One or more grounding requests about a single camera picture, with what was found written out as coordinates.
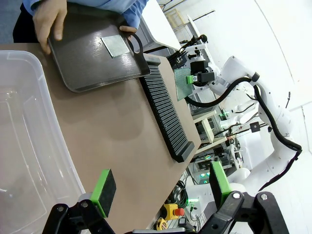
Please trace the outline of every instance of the table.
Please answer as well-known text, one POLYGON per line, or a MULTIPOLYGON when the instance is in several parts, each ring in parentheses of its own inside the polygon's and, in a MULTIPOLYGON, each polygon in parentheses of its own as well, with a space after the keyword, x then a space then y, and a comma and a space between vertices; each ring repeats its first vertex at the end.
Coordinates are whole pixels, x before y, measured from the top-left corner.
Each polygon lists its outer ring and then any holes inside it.
POLYGON ((138 79, 75 94, 65 88, 52 57, 45 56, 39 44, 0 45, 0 50, 29 51, 41 61, 60 128, 85 190, 93 190, 102 169, 112 168, 117 191, 107 220, 113 230, 121 234, 145 229, 200 145, 185 101, 177 101, 167 59, 159 57, 159 68, 186 136, 195 144, 183 163, 170 157, 138 79))
POLYGON ((142 12, 141 19, 144 25, 142 30, 145 31, 146 29, 148 32, 148 35, 146 35, 146 33, 144 34, 151 38, 151 41, 147 40, 149 43, 144 46, 144 50, 155 47, 155 43, 174 50, 179 50, 181 48, 173 29, 156 0, 149 0, 147 2, 142 12))

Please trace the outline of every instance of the hand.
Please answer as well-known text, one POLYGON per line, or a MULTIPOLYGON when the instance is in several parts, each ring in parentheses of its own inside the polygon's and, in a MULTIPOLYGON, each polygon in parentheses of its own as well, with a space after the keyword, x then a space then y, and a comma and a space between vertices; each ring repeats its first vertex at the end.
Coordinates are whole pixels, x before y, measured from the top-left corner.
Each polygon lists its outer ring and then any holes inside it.
POLYGON ((129 33, 136 33, 137 29, 134 27, 129 27, 129 26, 120 26, 119 29, 123 32, 129 32, 129 33))
POLYGON ((51 53, 47 40, 53 23, 54 38, 56 40, 62 40, 63 23, 66 14, 66 0, 44 0, 38 6, 33 21, 35 24, 37 39, 45 53, 51 53))

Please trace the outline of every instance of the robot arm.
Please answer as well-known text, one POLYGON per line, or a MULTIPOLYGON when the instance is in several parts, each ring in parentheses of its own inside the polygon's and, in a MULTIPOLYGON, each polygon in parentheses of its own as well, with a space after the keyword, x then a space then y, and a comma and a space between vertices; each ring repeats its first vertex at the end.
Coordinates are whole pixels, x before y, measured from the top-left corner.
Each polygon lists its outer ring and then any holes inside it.
POLYGON ((241 182, 249 194, 255 194, 260 188, 263 189, 263 185, 266 187, 287 172, 295 158, 300 154, 301 146, 292 142, 293 121, 290 113, 275 102, 273 92, 258 79, 258 74, 247 68, 236 57, 232 56, 226 61, 221 72, 217 74, 215 81, 209 84, 209 87, 215 94, 221 96, 219 98, 221 101, 224 99, 224 94, 229 93, 241 77, 251 79, 249 82, 254 87, 255 96, 260 104, 259 117, 273 128, 271 141, 274 152, 253 168, 251 174, 241 182))
MULTIPOLYGON (((246 68, 242 62, 237 59, 235 61, 236 63, 234 63, 233 59, 234 57, 230 58, 221 70, 221 74, 225 72, 227 74, 231 74, 229 79, 223 76, 223 79, 229 83, 234 79, 241 77, 241 75, 244 73, 243 69, 246 68)), ((250 77, 253 74, 253 71, 246 69, 246 76, 250 77)), ((271 132, 271 141, 274 151, 263 162, 253 168, 251 174, 244 181, 242 181, 242 184, 245 186, 246 191, 249 194, 256 194, 256 192, 262 188, 264 184, 268 183, 273 178, 276 178, 276 176, 279 176, 282 172, 288 170, 289 163, 293 162, 294 156, 296 154, 294 149, 290 149, 289 146, 286 146, 284 143, 282 143, 276 136, 276 131, 278 131, 284 139, 288 141, 293 140, 291 135, 293 121, 290 117, 289 111, 275 102, 273 98, 273 91, 266 87, 266 85, 260 79, 256 81, 256 83, 253 83, 253 86, 255 85, 259 87, 261 91, 260 98, 258 98, 262 99, 258 109, 259 117, 263 122, 273 127, 273 130, 275 130, 271 132), (274 128, 272 125, 272 118, 271 121, 269 120, 266 111, 263 109, 264 106, 266 106, 267 110, 269 110, 271 113, 277 128, 274 128)))

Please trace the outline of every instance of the red button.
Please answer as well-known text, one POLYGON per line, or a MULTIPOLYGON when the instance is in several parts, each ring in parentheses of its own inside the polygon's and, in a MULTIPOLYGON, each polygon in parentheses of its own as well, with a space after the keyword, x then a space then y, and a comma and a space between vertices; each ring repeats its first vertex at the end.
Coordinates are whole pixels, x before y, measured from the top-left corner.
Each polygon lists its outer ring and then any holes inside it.
POLYGON ((184 215, 184 209, 183 208, 175 209, 174 214, 176 216, 183 216, 184 215))

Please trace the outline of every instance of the silver square plate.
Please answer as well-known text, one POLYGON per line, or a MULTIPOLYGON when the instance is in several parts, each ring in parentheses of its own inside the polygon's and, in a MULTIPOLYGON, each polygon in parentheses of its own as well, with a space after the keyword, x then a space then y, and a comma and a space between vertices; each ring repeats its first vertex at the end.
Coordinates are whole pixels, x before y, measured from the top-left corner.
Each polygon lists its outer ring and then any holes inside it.
POLYGON ((122 39, 120 35, 110 36, 101 38, 102 42, 106 46, 108 52, 115 58, 120 55, 124 55, 130 52, 129 48, 127 47, 126 43, 122 39))

